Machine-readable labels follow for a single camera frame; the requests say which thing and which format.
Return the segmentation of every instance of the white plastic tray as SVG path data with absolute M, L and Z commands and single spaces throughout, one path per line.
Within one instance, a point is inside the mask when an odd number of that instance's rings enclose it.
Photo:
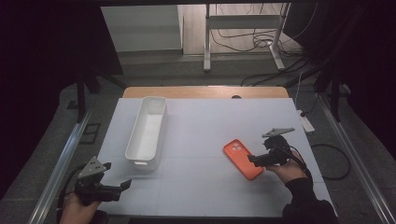
M 136 169 L 157 169 L 161 158 L 165 117 L 165 98 L 143 98 L 125 151 L 125 157 Z

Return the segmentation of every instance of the gray floor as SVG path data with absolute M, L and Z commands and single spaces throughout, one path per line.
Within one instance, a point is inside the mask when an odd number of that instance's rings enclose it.
M 296 59 L 288 58 L 285 63 L 292 64 Z M 119 80 L 130 86 L 239 86 L 244 77 L 275 72 L 272 58 L 267 55 L 216 55 L 212 61 L 212 71 L 203 71 L 202 57 L 182 56 L 177 52 L 160 53 L 122 53 L 120 61 L 124 70 Z M 275 77 L 266 86 L 283 85 L 288 80 L 300 75 L 300 72 Z M 301 83 L 297 97 L 297 106 L 309 110 L 316 100 L 312 84 L 316 77 Z M 92 144 L 79 144 L 66 175 L 71 169 L 97 155 L 111 121 L 117 100 L 122 96 L 122 89 L 117 85 L 98 78 L 102 89 L 99 94 L 89 94 L 87 101 L 94 102 L 90 124 L 100 123 L 99 134 Z M 297 86 L 289 88 L 290 97 L 295 99 Z M 60 105 L 46 134 L 38 144 L 33 156 L 21 171 L 7 195 L 0 202 L 0 220 L 2 223 L 26 223 L 35 208 L 43 188 L 59 155 L 76 123 L 78 112 L 67 109 L 70 101 L 77 100 L 75 86 L 64 89 L 60 96 Z M 392 211 L 396 209 L 396 163 L 387 150 L 380 144 L 370 130 L 361 122 L 348 106 L 346 98 L 340 99 L 340 116 L 346 131 L 358 149 L 375 183 L 381 189 Z M 329 121 L 320 104 L 307 115 L 316 128 L 308 135 L 311 144 L 326 143 L 340 147 Z M 92 136 L 85 134 L 82 141 L 91 141 Z M 339 175 L 346 169 L 346 161 L 339 153 L 326 148 L 313 149 L 323 175 Z M 340 223 L 381 223 L 366 191 L 354 170 L 343 180 L 326 181 Z M 110 223 L 128 223 L 126 217 L 113 217 Z M 52 205 L 45 223 L 55 222 L 55 207 Z

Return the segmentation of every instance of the wooden board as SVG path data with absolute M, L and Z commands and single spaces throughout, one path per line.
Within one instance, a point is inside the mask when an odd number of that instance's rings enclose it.
M 129 87 L 122 98 L 162 96 L 165 98 L 289 98 L 283 87 Z

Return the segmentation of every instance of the orange phone case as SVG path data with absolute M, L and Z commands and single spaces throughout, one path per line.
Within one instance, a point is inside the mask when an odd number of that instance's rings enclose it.
M 253 180 L 264 171 L 262 167 L 256 167 L 253 162 L 248 160 L 248 155 L 251 155 L 251 153 L 238 139 L 234 139 L 231 143 L 227 144 L 223 150 L 248 180 Z

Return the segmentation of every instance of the metal frame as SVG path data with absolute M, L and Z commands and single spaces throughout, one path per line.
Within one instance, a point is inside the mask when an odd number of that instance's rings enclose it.
M 350 158 L 351 164 L 358 176 L 361 184 L 363 185 L 364 189 L 368 197 L 370 198 L 375 211 L 378 213 L 378 216 L 381 218 L 382 223 L 396 223 L 395 217 L 390 211 L 389 205 L 385 200 L 384 196 L 382 195 L 378 185 L 375 183 L 373 178 L 371 177 L 370 173 L 366 169 L 361 160 L 359 154 L 357 153 L 356 148 L 353 146 L 352 142 L 349 140 L 346 131 L 344 130 L 342 124 L 337 122 L 337 120 L 332 115 L 330 110 L 329 102 L 326 99 L 326 96 L 322 96 L 322 93 L 319 96 L 321 107 L 323 108 L 327 119 L 329 120 L 330 124 L 332 125 L 332 129 L 334 130 L 338 140 L 340 141 L 345 153 Z
M 73 131 L 71 132 L 69 139 L 64 146 L 64 150 L 62 151 L 61 156 L 59 157 L 58 162 L 55 165 L 55 168 L 52 171 L 52 174 L 49 177 L 49 181 L 47 182 L 46 187 L 44 188 L 38 202 L 35 206 L 35 210 L 33 210 L 32 215 L 30 216 L 28 223 L 43 223 L 48 211 L 50 210 L 50 205 L 55 198 L 55 194 L 58 191 L 59 186 L 62 183 L 62 179 L 64 178 L 64 174 L 66 173 L 67 166 L 69 165 L 73 154 L 78 146 L 78 141 L 84 132 L 84 129 L 88 123 L 88 120 L 91 117 L 92 113 L 92 105 L 87 110 L 87 113 L 83 117 L 80 123 L 76 123 Z
M 274 40 L 269 50 L 273 55 L 276 67 L 279 71 L 285 69 L 285 65 L 277 52 L 277 43 L 282 33 L 286 14 L 290 3 L 286 3 L 282 14 L 279 15 L 237 15 L 237 16 L 210 16 L 210 5 L 206 4 L 205 16 L 205 50 L 204 71 L 210 71 L 210 40 L 209 33 L 212 29 L 276 29 Z

